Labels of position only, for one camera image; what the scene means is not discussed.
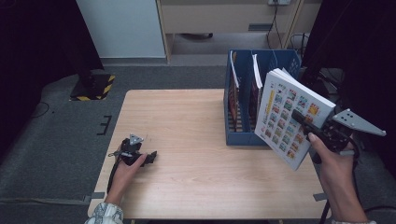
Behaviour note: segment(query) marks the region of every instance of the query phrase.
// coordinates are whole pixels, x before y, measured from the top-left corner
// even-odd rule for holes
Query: white wall
[[[165,58],[155,0],[77,0],[101,58]]]

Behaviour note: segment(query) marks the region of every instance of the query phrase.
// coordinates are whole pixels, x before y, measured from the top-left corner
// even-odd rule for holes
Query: blue box
[[[233,67],[239,80],[236,131],[233,128],[233,119],[228,108],[230,77],[233,75],[230,56],[233,52],[236,52]],[[254,133],[256,124],[250,122],[248,115],[251,82],[254,78],[253,54],[257,54],[259,70],[262,75],[262,84],[264,84],[266,74],[275,68],[285,68],[291,76],[296,79],[300,74],[301,60],[293,49],[230,49],[228,53],[224,88],[225,137],[228,146],[267,146],[266,143]]]

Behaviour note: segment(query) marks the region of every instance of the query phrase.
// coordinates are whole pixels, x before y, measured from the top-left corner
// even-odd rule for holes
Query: hand
[[[120,161],[116,173],[113,177],[112,186],[110,192],[107,194],[105,203],[113,203],[120,206],[122,196],[128,186],[134,179],[134,175],[139,170],[140,166],[145,162],[147,154],[142,154],[131,166],[125,164],[124,161]]]
[[[331,152],[313,133],[308,135],[313,149],[319,154],[320,183],[326,192],[332,215],[337,221],[366,222],[361,204],[356,195],[352,181],[353,156],[340,156]],[[346,149],[353,146],[349,143]]]

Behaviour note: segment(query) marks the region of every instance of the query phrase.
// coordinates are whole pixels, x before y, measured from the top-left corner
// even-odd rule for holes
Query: power socket
[[[268,0],[268,5],[270,5],[270,6],[274,6],[274,5],[287,6],[287,5],[290,5],[290,1],[291,0]]]

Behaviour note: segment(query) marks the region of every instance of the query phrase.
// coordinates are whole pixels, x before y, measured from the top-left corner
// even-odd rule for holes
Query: book
[[[291,117],[293,110],[320,128],[334,108],[334,103],[277,68],[266,76],[254,133],[293,170],[297,170],[311,144],[301,124]]]
[[[257,62],[257,54],[253,54],[252,59],[254,78],[251,81],[248,113],[250,123],[256,125],[260,103],[262,102],[262,76],[259,70],[259,63]]]
[[[230,74],[230,86],[228,91],[228,108],[232,118],[233,131],[236,132],[237,120],[238,120],[238,92],[239,92],[239,81],[235,73],[233,62],[236,59],[236,52],[230,54],[231,62],[231,74]]]

